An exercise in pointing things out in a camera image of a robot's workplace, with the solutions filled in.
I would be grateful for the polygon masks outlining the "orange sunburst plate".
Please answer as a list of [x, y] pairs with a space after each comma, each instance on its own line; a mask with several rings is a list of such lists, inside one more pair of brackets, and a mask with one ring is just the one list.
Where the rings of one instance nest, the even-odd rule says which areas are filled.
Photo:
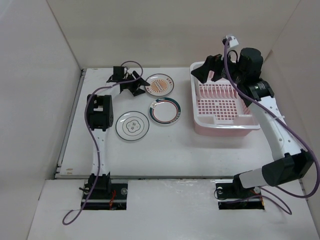
[[150, 75], [146, 82], [145, 91], [153, 97], [165, 97], [172, 93], [175, 87], [174, 80], [167, 74], [155, 73]]

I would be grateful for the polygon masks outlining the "green red rimmed plate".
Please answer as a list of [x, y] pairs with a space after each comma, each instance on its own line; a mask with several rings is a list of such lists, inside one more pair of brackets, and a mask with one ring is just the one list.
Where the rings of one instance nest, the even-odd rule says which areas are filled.
[[173, 98], [163, 97], [154, 100], [148, 109], [149, 117], [156, 124], [167, 126], [177, 122], [181, 116], [180, 104]]

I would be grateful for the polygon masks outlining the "white plate flower outline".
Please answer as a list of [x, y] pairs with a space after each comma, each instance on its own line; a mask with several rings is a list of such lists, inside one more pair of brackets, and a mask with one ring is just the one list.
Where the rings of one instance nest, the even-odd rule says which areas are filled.
[[123, 113], [116, 121], [117, 135], [129, 142], [142, 139], [150, 129], [150, 122], [145, 114], [140, 111]]

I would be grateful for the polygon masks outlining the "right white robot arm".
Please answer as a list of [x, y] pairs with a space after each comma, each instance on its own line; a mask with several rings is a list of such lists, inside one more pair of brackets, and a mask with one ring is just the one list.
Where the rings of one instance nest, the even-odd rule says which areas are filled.
[[312, 165], [313, 152], [281, 115], [274, 92], [263, 80], [263, 57], [255, 48], [243, 48], [232, 61], [229, 54], [208, 56], [190, 66], [195, 131], [207, 136], [245, 136], [262, 129], [272, 162], [220, 182], [222, 199], [249, 197], [254, 188], [279, 187], [301, 179]]

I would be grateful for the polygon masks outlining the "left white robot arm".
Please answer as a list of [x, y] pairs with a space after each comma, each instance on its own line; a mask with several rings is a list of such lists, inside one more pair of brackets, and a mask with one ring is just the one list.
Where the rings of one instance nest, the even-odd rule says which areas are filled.
[[88, 188], [100, 198], [105, 199], [111, 195], [112, 182], [110, 166], [105, 157], [105, 140], [108, 131], [114, 123], [113, 100], [124, 90], [128, 90], [134, 97], [144, 94], [141, 87], [150, 84], [143, 79], [143, 67], [136, 61], [141, 73], [128, 72], [125, 61], [113, 67], [113, 73], [106, 81], [106, 85], [97, 88], [87, 96], [84, 109], [84, 121], [93, 140], [93, 160], [91, 174], [88, 179]]

